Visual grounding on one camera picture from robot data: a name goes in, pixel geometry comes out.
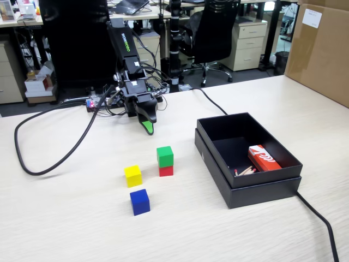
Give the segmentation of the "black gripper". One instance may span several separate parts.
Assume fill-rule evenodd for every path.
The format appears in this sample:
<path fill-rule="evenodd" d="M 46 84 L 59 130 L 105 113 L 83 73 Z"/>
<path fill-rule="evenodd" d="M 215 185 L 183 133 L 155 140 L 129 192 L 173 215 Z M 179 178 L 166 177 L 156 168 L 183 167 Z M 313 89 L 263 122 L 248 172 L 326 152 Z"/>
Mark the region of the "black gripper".
<path fill-rule="evenodd" d="M 124 106 L 128 117 L 137 116 L 146 133 L 154 134 L 153 123 L 157 122 L 158 101 L 151 92 L 125 94 Z"/>

